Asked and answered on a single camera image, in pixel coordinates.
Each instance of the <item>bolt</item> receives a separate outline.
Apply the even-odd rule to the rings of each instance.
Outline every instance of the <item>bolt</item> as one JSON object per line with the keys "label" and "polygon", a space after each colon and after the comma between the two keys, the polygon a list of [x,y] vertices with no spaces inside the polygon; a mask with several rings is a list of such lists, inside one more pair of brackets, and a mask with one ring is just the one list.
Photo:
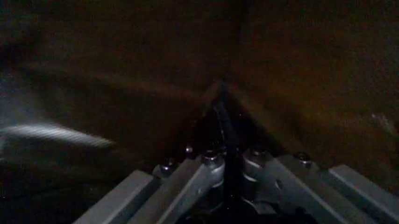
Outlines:
{"label": "bolt", "polygon": [[163,174],[171,175],[176,169],[176,163],[173,158],[168,158],[162,164],[160,164],[159,167]]}
{"label": "bolt", "polygon": [[221,156],[216,150],[207,150],[202,154],[202,162],[206,165],[219,165]]}
{"label": "bolt", "polygon": [[305,152],[298,152],[294,154],[294,157],[298,159],[305,166],[310,166],[312,164],[312,160],[310,159],[309,154]]}
{"label": "bolt", "polygon": [[260,156],[266,154],[266,148],[260,145],[256,145],[255,147],[251,148],[251,154],[254,156]]}
{"label": "bolt", "polygon": [[193,151],[194,151],[194,150],[193,150],[193,148],[192,148],[191,146],[186,146],[186,147],[185,147],[185,153],[191,154]]}

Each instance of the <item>brown wall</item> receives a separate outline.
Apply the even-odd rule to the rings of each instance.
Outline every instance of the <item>brown wall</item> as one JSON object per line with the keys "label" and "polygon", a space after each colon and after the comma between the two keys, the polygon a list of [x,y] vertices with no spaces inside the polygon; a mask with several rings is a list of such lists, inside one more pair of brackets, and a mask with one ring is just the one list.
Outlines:
{"label": "brown wall", "polygon": [[233,83],[289,126],[322,167],[345,163],[398,189],[394,3],[253,1],[232,62]]}

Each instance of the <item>hex bolt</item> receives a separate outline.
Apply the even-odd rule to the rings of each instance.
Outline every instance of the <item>hex bolt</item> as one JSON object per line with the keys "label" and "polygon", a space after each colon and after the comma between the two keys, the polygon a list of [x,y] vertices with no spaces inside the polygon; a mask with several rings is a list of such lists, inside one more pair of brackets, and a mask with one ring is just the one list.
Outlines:
{"label": "hex bolt", "polygon": [[208,166],[220,166],[223,163],[221,156],[216,150],[207,150],[202,154],[202,163]]}
{"label": "hex bolt", "polygon": [[312,164],[312,160],[309,156],[309,154],[305,152],[298,152],[294,154],[294,157],[298,159],[302,164],[304,164],[306,167],[309,167]]}
{"label": "hex bolt", "polygon": [[176,169],[176,162],[173,158],[167,158],[159,168],[164,175],[171,175]]}
{"label": "hex bolt", "polygon": [[188,146],[186,146],[185,147],[185,153],[187,153],[187,154],[191,154],[191,153],[193,153],[193,148],[190,146],[190,145],[188,145]]}
{"label": "hex bolt", "polygon": [[261,145],[256,145],[251,148],[251,154],[254,156],[260,156],[266,154],[267,150],[265,147],[262,147]]}

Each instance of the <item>gray metal bar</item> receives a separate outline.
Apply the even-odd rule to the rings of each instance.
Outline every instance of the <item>gray metal bar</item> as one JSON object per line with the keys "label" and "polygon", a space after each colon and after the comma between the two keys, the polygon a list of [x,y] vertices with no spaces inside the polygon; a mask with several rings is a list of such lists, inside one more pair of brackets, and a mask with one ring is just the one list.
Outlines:
{"label": "gray metal bar", "polygon": [[348,166],[340,165],[322,179],[379,223],[399,223],[399,199]]}
{"label": "gray metal bar", "polygon": [[224,164],[210,168],[200,159],[186,159],[128,224],[175,223],[212,186],[223,179]]}
{"label": "gray metal bar", "polygon": [[153,176],[136,170],[74,224],[124,224],[158,186],[158,181]]}
{"label": "gray metal bar", "polygon": [[305,209],[319,223],[374,223],[292,156],[259,160],[246,152],[244,157],[245,174],[260,181],[285,212]]}

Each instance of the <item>brown surface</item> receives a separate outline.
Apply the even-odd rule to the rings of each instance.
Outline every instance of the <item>brown surface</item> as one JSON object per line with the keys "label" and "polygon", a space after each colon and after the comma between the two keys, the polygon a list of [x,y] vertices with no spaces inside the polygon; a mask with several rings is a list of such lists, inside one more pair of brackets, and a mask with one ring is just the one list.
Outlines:
{"label": "brown surface", "polygon": [[297,140],[322,167],[345,163],[397,191],[394,136],[372,118],[399,119],[390,4],[254,1],[232,80],[274,114],[281,140]]}
{"label": "brown surface", "polygon": [[21,2],[14,14],[35,15],[37,36],[13,66],[50,118],[121,143],[117,156],[132,160],[122,170],[160,157],[203,92],[232,73],[248,107],[282,124],[281,140],[398,188],[392,136],[370,119],[398,119],[394,2],[252,1],[243,25],[236,1]]}

